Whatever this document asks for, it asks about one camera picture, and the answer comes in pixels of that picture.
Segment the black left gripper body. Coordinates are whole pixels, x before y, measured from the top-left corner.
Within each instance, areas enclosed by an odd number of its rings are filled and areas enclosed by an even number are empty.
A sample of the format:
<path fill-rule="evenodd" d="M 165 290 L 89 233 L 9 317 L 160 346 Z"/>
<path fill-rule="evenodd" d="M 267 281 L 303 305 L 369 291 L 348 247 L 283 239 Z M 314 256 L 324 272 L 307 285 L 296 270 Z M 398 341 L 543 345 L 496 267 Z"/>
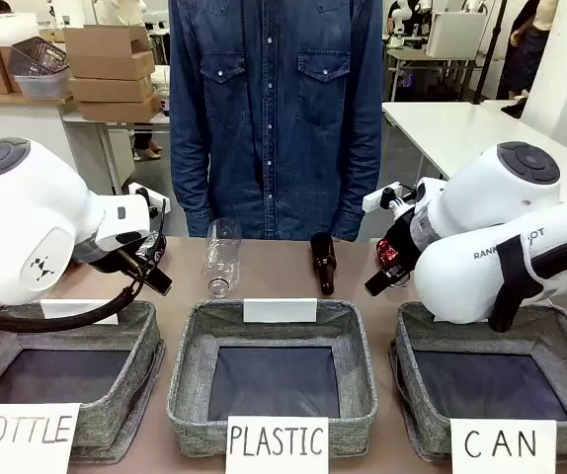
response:
<path fill-rule="evenodd" d="M 166 236 L 150 234 L 109 252 L 106 256 L 91 262 L 95 270 L 111 274 L 121 272 L 127 276 L 153 274 L 166 250 Z"/>

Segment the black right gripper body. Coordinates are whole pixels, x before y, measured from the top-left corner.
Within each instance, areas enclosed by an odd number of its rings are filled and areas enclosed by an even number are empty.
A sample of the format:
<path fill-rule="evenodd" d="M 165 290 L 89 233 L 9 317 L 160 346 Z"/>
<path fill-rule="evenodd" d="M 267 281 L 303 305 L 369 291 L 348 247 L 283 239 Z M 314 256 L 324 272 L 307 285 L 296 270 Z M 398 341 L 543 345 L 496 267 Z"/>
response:
<path fill-rule="evenodd" d="M 413 212 L 405 212 L 397 217 L 384 236 L 390 249 L 391 265 L 399 266 L 404 271 L 413 271 L 420 257 L 420 250 L 411 236 Z"/>

